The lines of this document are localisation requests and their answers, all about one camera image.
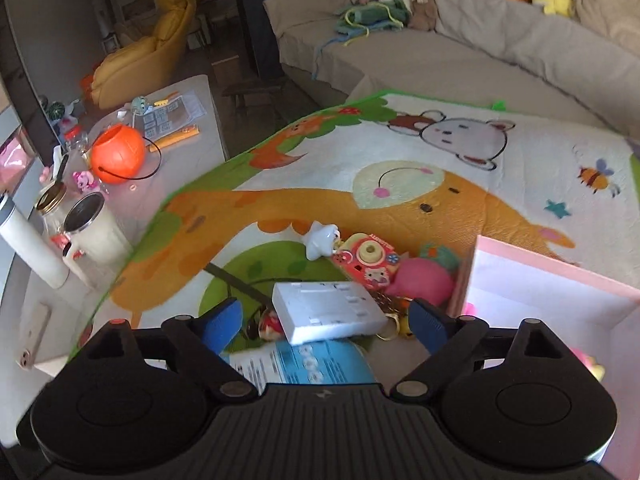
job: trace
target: play mat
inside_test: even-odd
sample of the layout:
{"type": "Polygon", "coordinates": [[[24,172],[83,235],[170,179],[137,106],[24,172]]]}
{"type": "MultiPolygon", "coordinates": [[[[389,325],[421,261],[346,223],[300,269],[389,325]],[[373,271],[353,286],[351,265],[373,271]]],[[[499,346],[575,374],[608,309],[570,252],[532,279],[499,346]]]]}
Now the play mat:
{"type": "MultiPolygon", "coordinates": [[[[85,336],[113,318],[159,326],[228,296],[212,262],[269,297],[278,281],[343,280],[301,235],[336,224],[417,256],[496,238],[640,286],[640,145],[590,126],[383,92],[288,126],[174,194],[85,336]]],[[[238,335],[230,349],[255,346],[238,335]]]]}

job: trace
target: cartoon bear print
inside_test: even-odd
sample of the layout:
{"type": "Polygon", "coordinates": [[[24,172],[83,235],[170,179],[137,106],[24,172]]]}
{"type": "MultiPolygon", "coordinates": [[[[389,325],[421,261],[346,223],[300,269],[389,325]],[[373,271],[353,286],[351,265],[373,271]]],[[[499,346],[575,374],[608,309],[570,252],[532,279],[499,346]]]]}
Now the cartoon bear print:
{"type": "Polygon", "coordinates": [[[485,171],[495,170],[494,159],[507,147],[507,131],[514,126],[505,120],[447,119],[439,110],[428,110],[419,116],[398,115],[388,122],[391,130],[419,136],[431,146],[485,171]]]}

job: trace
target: star print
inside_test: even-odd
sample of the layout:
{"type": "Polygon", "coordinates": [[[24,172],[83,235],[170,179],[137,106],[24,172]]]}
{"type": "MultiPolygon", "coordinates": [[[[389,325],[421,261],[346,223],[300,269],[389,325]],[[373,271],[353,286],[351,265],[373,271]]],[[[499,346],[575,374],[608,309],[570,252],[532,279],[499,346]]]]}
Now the star print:
{"type": "Polygon", "coordinates": [[[553,202],[552,200],[547,200],[545,209],[547,211],[551,211],[559,219],[562,219],[565,216],[571,216],[571,213],[569,213],[566,210],[566,203],[565,202],[557,202],[556,203],[556,202],[553,202]]]}

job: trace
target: white star toy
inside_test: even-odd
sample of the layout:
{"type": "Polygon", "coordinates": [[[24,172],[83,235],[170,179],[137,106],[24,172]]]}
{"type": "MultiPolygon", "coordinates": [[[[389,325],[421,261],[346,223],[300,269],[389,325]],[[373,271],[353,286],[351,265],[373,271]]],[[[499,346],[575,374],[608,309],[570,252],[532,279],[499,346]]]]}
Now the white star toy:
{"type": "Polygon", "coordinates": [[[338,226],[333,224],[323,225],[314,221],[309,232],[302,237],[302,243],[306,247],[306,259],[315,261],[320,256],[332,256],[334,243],[340,239],[338,226]]]}

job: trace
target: watermelon toy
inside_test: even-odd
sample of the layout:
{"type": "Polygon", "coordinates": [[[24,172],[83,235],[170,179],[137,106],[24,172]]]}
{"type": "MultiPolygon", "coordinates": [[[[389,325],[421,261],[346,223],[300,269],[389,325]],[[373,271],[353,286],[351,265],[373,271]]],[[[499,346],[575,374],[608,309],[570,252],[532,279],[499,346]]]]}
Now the watermelon toy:
{"type": "Polygon", "coordinates": [[[47,109],[49,121],[59,121],[65,116],[65,105],[58,101],[53,101],[47,109]]]}

